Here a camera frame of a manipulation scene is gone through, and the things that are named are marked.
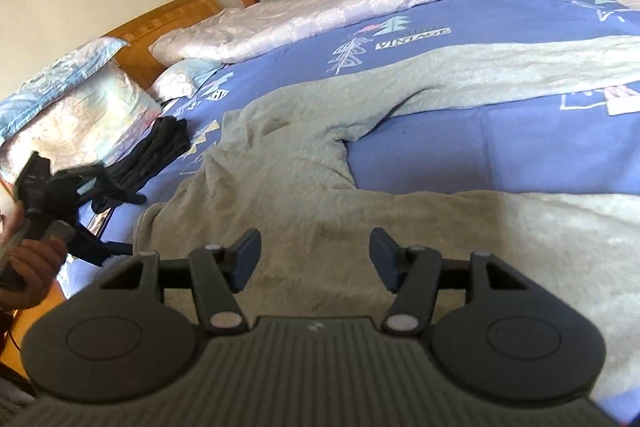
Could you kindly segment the person's left hand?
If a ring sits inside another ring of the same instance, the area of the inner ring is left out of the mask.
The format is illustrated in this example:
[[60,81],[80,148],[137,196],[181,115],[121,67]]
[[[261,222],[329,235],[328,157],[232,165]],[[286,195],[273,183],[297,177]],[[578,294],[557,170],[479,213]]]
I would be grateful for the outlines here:
[[46,241],[22,239],[9,248],[12,268],[23,277],[21,291],[1,291],[1,309],[6,312],[38,306],[47,297],[55,277],[64,265],[67,245],[58,236]]

